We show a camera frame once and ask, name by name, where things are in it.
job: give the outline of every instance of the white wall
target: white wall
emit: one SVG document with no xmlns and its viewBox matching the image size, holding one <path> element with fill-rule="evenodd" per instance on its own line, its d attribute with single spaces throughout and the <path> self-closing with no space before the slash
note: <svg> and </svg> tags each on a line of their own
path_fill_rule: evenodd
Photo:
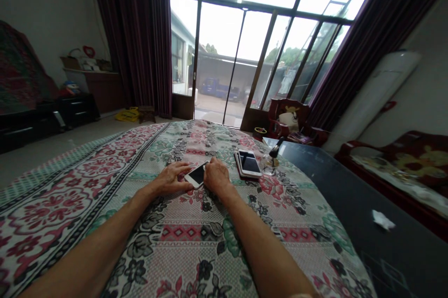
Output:
<svg viewBox="0 0 448 298">
<path fill-rule="evenodd" d="M 401 86 L 397 105 L 360 137 L 375 146 L 393 142 L 409 130 L 448 135 L 448 0 L 438 0 L 403 47 L 422 59 Z"/>
<path fill-rule="evenodd" d="M 107 58 L 99 32 L 104 31 L 101 17 L 98 13 L 96 19 L 95 9 L 94 0 L 0 0 L 0 20 L 27 36 L 59 86 L 66 80 L 59 56 L 87 45 L 96 50 L 96 58 Z"/>
</svg>

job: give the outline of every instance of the blue truck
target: blue truck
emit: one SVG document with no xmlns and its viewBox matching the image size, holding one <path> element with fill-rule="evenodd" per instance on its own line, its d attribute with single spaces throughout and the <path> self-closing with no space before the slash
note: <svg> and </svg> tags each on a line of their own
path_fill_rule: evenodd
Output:
<svg viewBox="0 0 448 298">
<path fill-rule="evenodd" d="M 202 82 L 201 93 L 205 95 L 212 95 L 221 99 L 227 98 L 229 86 L 219 83 L 219 79 L 207 78 Z M 229 93 L 229 101 L 238 101 L 240 98 L 240 89 L 238 87 L 231 87 Z"/>
</svg>

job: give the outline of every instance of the hand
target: hand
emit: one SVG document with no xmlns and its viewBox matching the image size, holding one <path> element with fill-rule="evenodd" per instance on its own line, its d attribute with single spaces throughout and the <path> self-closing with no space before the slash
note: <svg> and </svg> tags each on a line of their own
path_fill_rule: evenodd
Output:
<svg viewBox="0 0 448 298">
<path fill-rule="evenodd" d="M 147 187 L 154 187 L 157 196 L 192 190 L 192 184 L 177 180 L 178 175 L 189 170 L 191 170 L 191 167 L 188 166 L 187 162 L 171 163 Z"/>
<path fill-rule="evenodd" d="M 235 189 L 229 180 L 229 170 L 216 157 L 213 157 L 210 163 L 205 166 L 204 185 L 221 200 Z"/>
</svg>

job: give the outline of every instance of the white air conditioner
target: white air conditioner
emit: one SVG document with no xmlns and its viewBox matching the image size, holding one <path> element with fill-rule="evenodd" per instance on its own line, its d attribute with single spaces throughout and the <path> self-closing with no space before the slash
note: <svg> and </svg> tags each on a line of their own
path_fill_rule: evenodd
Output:
<svg viewBox="0 0 448 298">
<path fill-rule="evenodd" d="M 420 59 L 420 54 L 409 51 L 385 55 L 333 129 L 323 149 L 336 153 L 343 143 L 357 139 Z"/>
</svg>

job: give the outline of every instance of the dark red curtain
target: dark red curtain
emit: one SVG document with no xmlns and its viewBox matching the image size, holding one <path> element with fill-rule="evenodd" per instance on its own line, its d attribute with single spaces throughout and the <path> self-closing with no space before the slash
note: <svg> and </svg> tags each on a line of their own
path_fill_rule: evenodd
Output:
<svg viewBox="0 0 448 298">
<path fill-rule="evenodd" d="M 379 60 L 396 51 L 436 0 L 366 0 L 318 93 L 308 121 L 331 131 Z"/>
<path fill-rule="evenodd" d="M 130 106 L 171 118 L 169 0 L 98 0 L 111 60 Z"/>
</svg>

